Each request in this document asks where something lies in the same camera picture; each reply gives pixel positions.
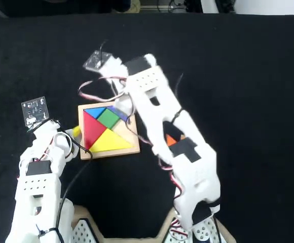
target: white wall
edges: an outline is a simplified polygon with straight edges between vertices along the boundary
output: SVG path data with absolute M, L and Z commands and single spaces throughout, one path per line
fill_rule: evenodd
M 236 0 L 238 14 L 289 15 L 294 14 L 294 0 Z

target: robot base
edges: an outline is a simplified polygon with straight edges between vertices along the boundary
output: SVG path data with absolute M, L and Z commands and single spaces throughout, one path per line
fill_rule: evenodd
M 91 229 L 92 229 L 92 235 L 94 236 L 94 238 L 96 239 L 96 243 L 160 243 L 160 242 L 168 242 L 168 243 L 175 243 L 175 242 L 180 242 L 180 243 L 184 243 L 183 241 L 170 241 L 170 238 L 168 238 L 169 235 L 169 229 L 170 229 L 170 225 L 172 222 L 172 219 L 175 218 L 175 212 L 174 209 L 172 209 L 169 214 L 167 215 L 163 226 L 161 227 L 158 235 L 155 238 L 141 238 L 141 239 L 133 239 L 133 238 L 104 238 L 104 236 L 101 234 L 101 232 L 99 231 L 96 223 L 94 222 L 92 216 L 90 215 L 90 213 L 88 212 L 88 210 L 85 207 L 82 206 L 75 206 L 75 214 L 74 214 L 74 219 L 72 221 L 72 227 L 75 229 L 75 226 L 80 224 L 79 220 L 86 218 L 87 221 L 90 223 Z M 204 221 L 206 224 L 204 225 L 200 225 L 200 232 L 196 233 L 196 236 L 194 236 L 192 239 L 191 237 L 191 241 L 186 241 L 185 243 L 192 243 L 192 242 L 207 242 L 207 243 L 215 243 L 217 241 L 200 241 L 201 239 L 201 235 L 202 233 L 204 235 L 206 235 L 206 233 L 208 232 L 208 234 L 212 231 L 212 226 L 214 226 L 213 221 L 209 220 L 210 224 L 208 225 L 208 220 Z M 232 235 L 228 232 L 228 230 L 217 220 L 218 222 L 218 227 L 222 236 L 222 243 L 236 243 L 235 239 L 232 237 Z M 87 240 L 83 240 L 83 241 L 73 241 L 73 243 L 88 243 Z

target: circuit board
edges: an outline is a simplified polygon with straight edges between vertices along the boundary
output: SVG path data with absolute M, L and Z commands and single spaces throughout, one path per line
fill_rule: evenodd
M 22 102 L 22 112 L 26 126 L 42 122 L 49 118 L 46 98 L 39 97 L 33 100 Z

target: yellow piece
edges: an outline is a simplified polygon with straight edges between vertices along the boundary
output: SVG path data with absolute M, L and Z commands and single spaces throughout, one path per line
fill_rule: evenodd
M 72 129 L 72 135 L 78 137 L 82 133 L 80 126 L 74 127 Z
M 118 134 L 114 133 L 110 129 L 106 129 L 102 135 L 95 141 L 95 143 L 90 148 L 93 153 L 131 148 L 132 145 L 120 137 Z

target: blue triangle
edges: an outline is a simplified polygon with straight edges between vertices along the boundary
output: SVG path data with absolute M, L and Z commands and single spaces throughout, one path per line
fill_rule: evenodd
M 102 112 L 104 112 L 104 110 L 105 107 L 85 109 L 85 111 L 95 119 L 97 119 L 102 114 Z

